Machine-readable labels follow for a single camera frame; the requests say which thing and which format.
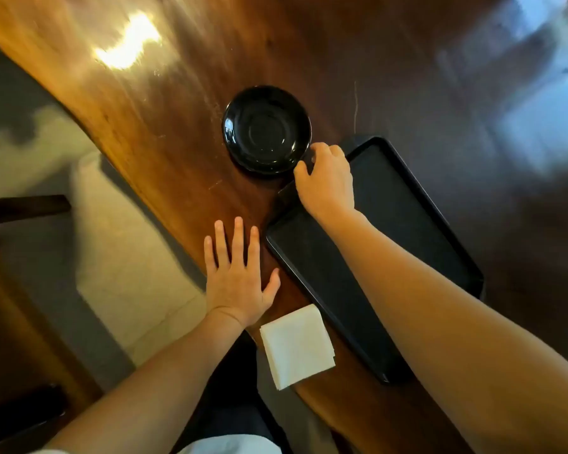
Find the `person's right hand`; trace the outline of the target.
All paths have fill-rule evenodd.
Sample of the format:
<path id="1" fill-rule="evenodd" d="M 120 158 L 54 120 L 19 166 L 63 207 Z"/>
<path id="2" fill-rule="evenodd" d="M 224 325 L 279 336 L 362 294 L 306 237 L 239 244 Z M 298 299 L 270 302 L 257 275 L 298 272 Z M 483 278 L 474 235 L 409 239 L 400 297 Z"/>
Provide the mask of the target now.
<path id="1" fill-rule="evenodd" d="M 346 165 L 331 164 L 331 153 L 326 143 L 313 143 L 311 186 L 305 196 L 299 196 L 303 207 L 325 230 L 350 216 L 355 211 L 353 177 Z"/>

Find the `person's left hand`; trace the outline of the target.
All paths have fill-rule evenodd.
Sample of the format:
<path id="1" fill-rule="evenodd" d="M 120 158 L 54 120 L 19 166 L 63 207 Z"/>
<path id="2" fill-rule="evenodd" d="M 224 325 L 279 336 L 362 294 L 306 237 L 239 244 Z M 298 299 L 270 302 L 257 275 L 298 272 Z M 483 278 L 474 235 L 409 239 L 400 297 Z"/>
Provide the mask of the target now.
<path id="1" fill-rule="evenodd" d="M 251 226 L 249 239 L 244 239 L 245 268 L 243 269 L 231 266 L 233 236 L 230 242 L 227 241 L 223 221 L 218 220 L 214 223 L 214 234 L 211 237 L 217 271 L 210 277 L 206 276 L 207 313 L 211 317 L 217 315 L 224 317 L 232 321 L 239 330 L 245 330 L 256 324 L 273 305 L 263 302 L 263 290 L 266 285 L 263 285 L 261 275 L 258 227 Z"/>

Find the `black rectangular tray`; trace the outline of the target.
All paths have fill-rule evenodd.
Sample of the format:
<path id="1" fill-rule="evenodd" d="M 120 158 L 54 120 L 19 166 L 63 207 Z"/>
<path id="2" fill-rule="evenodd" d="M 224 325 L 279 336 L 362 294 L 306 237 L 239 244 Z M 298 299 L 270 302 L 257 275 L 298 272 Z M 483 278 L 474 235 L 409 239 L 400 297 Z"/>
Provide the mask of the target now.
<path id="1" fill-rule="evenodd" d="M 349 152 L 356 208 L 381 233 L 471 296 L 484 277 L 391 144 L 372 137 Z M 294 183 L 265 230 L 265 242 L 350 350 L 381 383 L 412 372 L 326 232 L 304 209 Z"/>

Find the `person's right forearm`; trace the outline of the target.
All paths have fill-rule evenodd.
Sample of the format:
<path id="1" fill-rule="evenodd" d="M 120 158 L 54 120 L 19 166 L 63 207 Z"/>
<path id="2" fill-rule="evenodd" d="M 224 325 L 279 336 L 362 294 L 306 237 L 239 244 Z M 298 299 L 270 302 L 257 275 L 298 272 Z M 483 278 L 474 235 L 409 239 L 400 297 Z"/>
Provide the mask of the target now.
<path id="1" fill-rule="evenodd" d="M 568 361 L 351 210 L 316 214 L 422 386 L 476 454 L 568 454 Z"/>

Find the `person's left forearm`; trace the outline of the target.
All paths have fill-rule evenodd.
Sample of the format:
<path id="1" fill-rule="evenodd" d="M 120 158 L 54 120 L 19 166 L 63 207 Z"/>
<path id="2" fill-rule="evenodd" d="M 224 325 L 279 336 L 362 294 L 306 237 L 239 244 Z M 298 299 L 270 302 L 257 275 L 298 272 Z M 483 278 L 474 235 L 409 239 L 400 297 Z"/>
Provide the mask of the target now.
<path id="1" fill-rule="evenodd" d="M 212 309 L 63 428 L 46 450 L 65 454 L 168 454 L 216 367 L 248 325 L 238 308 Z"/>

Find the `black round saucer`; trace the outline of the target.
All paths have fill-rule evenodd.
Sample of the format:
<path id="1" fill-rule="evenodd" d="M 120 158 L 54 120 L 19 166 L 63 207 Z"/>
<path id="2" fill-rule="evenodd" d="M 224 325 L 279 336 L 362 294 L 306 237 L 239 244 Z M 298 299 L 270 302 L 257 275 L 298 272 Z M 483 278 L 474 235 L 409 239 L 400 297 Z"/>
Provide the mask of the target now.
<path id="1" fill-rule="evenodd" d="M 288 91 L 271 85 L 238 92 L 222 118 L 231 159 L 261 177 L 287 175 L 311 144 L 312 125 L 303 105 Z"/>

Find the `white folded napkin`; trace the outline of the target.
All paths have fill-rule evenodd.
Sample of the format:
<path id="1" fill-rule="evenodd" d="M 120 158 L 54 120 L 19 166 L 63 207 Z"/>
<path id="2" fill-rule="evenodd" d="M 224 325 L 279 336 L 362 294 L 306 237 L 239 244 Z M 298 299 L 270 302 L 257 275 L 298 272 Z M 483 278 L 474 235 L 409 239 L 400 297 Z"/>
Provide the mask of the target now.
<path id="1" fill-rule="evenodd" d="M 259 331 L 277 390 L 335 367 L 333 343 L 315 305 L 266 323 Z"/>

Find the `person's dark trousers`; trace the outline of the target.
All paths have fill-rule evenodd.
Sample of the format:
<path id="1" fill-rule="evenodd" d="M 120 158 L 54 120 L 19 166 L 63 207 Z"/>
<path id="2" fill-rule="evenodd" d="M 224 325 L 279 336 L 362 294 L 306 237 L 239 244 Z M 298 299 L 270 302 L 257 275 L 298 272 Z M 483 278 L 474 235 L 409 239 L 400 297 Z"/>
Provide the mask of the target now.
<path id="1" fill-rule="evenodd" d="M 235 434 L 263 436 L 283 454 L 293 454 L 284 429 L 258 392 L 257 347 L 246 331 L 213 371 L 170 454 L 200 439 Z"/>

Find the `person's white shirt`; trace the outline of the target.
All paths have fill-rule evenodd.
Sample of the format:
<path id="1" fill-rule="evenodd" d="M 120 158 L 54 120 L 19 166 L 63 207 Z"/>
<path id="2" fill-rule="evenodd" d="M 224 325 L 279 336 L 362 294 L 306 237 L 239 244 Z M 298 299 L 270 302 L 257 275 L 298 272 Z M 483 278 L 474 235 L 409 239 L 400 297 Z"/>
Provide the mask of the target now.
<path id="1" fill-rule="evenodd" d="M 280 447 L 259 435 L 223 435 L 200 439 L 176 454 L 283 454 Z"/>

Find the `wooden chair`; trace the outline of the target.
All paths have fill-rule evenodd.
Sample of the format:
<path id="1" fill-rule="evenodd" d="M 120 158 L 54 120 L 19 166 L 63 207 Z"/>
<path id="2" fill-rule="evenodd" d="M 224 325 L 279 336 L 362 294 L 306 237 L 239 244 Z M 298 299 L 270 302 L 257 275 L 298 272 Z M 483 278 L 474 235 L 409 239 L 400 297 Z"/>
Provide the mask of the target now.
<path id="1" fill-rule="evenodd" d="M 0 198 L 0 224 L 70 210 L 64 195 Z M 0 261 L 0 454 L 39 449 L 103 394 Z"/>

